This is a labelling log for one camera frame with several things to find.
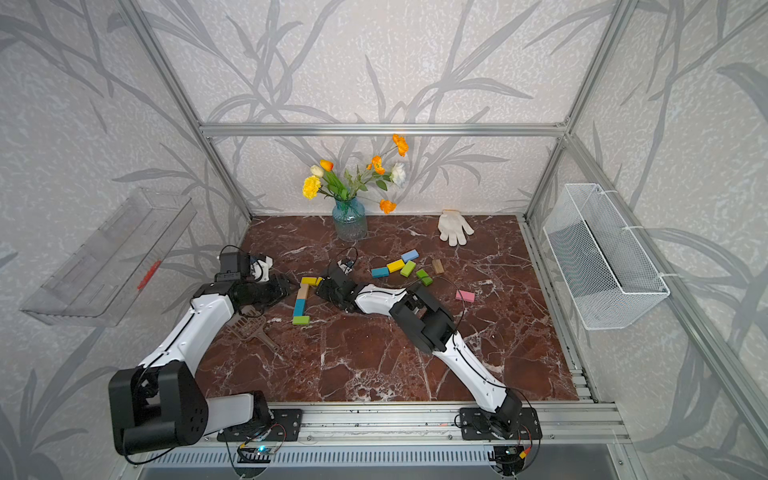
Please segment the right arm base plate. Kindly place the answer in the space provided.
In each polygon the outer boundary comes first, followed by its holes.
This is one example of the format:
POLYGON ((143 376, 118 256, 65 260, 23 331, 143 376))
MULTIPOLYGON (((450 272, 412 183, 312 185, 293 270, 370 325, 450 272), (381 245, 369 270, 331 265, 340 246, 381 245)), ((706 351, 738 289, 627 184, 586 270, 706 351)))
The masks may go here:
POLYGON ((480 408, 459 410, 454 424, 461 430, 463 440, 538 441, 542 430, 538 413, 524 407, 515 418, 490 414, 480 408))

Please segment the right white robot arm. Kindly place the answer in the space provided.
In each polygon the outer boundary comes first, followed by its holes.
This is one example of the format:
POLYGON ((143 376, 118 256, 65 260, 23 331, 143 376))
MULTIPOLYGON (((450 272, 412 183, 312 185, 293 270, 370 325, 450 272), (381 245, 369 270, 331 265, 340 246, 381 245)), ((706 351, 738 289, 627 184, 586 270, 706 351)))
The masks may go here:
POLYGON ((521 398, 485 368, 459 333, 452 314, 426 286, 363 285, 332 266, 319 284, 318 295, 348 313, 393 319, 420 351, 439 358, 463 383, 495 436, 508 439, 517 433, 521 398))

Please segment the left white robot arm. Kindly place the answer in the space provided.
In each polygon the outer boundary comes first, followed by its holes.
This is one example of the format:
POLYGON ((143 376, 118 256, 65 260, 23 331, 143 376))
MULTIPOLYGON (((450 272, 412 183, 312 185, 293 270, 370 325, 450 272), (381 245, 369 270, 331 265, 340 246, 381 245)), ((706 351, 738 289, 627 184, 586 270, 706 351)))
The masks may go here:
POLYGON ((220 270, 192 295, 188 309, 139 365, 117 371, 108 385, 114 446, 134 454, 189 446, 206 435, 242 427, 256 435, 274 416, 260 392, 208 399, 196 378, 219 331, 245 308, 265 310, 290 293, 291 281, 273 272, 273 260, 225 246, 220 270))

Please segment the dark teal block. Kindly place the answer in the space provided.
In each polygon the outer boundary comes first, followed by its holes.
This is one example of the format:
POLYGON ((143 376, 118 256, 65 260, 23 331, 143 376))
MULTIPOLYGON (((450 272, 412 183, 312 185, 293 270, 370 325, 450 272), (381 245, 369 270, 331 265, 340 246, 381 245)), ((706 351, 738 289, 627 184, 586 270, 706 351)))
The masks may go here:
POLYGON ((374 268, 371 270, 373 278, 383 278, 390 275, 390 271, 387 267, 374 268))

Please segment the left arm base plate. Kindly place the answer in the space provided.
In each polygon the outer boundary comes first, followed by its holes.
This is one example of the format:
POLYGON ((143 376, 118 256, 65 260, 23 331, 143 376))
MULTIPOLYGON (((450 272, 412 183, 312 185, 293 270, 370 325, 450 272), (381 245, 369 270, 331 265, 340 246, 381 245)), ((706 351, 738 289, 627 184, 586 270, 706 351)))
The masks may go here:
POLYGON ((219 442, 245 443, 246 441, 296 442, 303 410, 274 409, 271 418, 256 419, 245 424, 228 427, 217 434, 219 442))

